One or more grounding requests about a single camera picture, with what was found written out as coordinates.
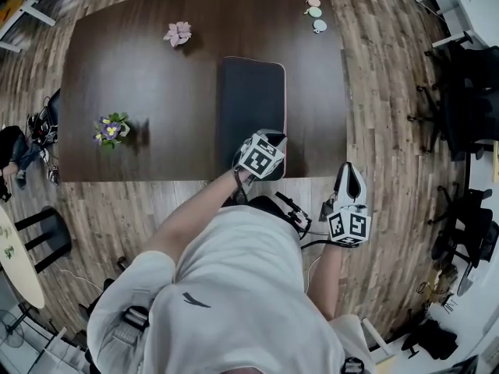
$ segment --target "black stool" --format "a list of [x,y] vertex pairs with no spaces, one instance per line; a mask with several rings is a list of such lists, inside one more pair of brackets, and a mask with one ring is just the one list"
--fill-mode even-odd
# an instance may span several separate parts
[[45,206],[40,213],[22,219],[14,225],[16,226],[17,231],[21,231],[36,223],[40,223],[42,234],[26,243],[24,246],[29,251],[42,242],[47,242],[50,249],[53,251],[53,253],[45,259],[34,265],[36,272],[40,273],[60,257],[68,256],[71,253],[72,244],[71,235],[69,234],[64,219],[58,211],[51,206]]

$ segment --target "purple flower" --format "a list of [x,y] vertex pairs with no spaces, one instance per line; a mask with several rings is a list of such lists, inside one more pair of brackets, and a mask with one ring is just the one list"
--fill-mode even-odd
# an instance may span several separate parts
[[99,145],[102,144],[102,133],[96,133],[94,134],[94,141],[97,141]]
[[108,140],[114,140],[120,133],[122,126],[117,122],[112,122],[102,127],[102,132]]
[[111,123],[111,119],[101,116],[101,118],[99,119],[99,123],[101,125],[109,125]]
[[172,47],[186,43],[193,35],[188,22],[170,23],[168,27],[170,30],[166,33],[164,39],[170,41]]

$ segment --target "mint round object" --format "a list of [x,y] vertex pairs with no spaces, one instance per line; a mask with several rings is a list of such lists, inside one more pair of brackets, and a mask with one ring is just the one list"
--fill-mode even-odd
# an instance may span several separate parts
[[322,10],[318,7],[310,7],[304,13],[312,16],[313,18],[319,18],[322,15]]
[[320,32],[324,32],[326,29],[327,29],[327,24],[322,19],[318,19],[316,21],[313,21],[313,31],[316,34],[319,34]]

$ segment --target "black bag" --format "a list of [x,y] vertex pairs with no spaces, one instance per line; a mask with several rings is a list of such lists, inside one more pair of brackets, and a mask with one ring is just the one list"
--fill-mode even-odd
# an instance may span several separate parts
[[7,182],[3,178],[3,173],[0,174],[0,198],[5,202],[9,201],[12,194],[7,189]]

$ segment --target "table top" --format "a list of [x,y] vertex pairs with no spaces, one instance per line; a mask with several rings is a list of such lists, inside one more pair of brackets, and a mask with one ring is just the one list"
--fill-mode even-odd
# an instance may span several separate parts
[[[225,56],[285,67],[288,177],[336,175],[346,159],[340,35],[330,0],[327,30],[313,32],[306,0],[128,0],[80,19],[62,78],[59,163],[66,182],[201,180],[220,174],[218,70]],[[176,49],[169,23],[193,37]],[[94,122],[129,114],[130,144],[111,152]]]
[[499,45],[499,0],[458,0],[475,36],[486,46]]
[[35,308],[45,306],[44,293],[16,226],[0,205],[0,263],[10,282]]

